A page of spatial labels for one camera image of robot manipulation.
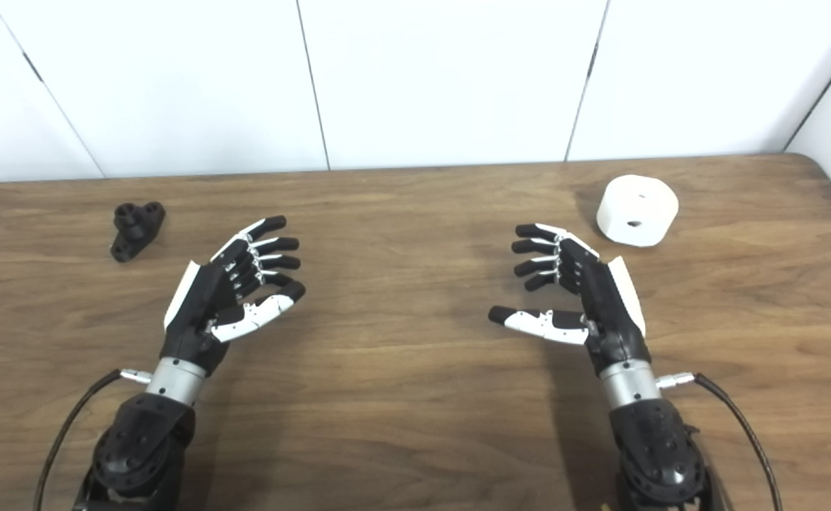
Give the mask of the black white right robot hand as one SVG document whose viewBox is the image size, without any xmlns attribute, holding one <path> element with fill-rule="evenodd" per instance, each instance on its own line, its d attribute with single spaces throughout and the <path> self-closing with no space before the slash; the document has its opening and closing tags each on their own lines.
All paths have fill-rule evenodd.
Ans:
<svg viewBox="0 0 831 511">
<path fill-rule="evenodd" d="M 513 253 L 537 253 L 516 265 L 528 292 L 558 285 L 580 299 L 580 311 L 516 309 L 494 305 L 488 318 L 510 330 L 584 346 L 596 374 L 634 361 L 651 363 L 638 293 L 623 258 L 604 262 L 574 233 L 548 224 L 519 224 Z"/>
</svg>

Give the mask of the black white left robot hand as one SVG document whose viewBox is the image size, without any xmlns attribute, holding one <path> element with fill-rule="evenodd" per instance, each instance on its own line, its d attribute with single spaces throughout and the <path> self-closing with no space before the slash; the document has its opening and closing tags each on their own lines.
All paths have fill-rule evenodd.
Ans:
<svg viewBox="0 0 831 511">
<path fill-rule="evenodd" d="M 213 375 L 231 341 L 252 334 L 298 303 L 305 286 L 285 270 L 301 266 L 289 254 L 295 237 L 267 237 L 284 229 L 285 216 L 263 218 L 230 237 L 208 262 L 191 261 L 163 317 L 162 358 Z"/>
</svg>

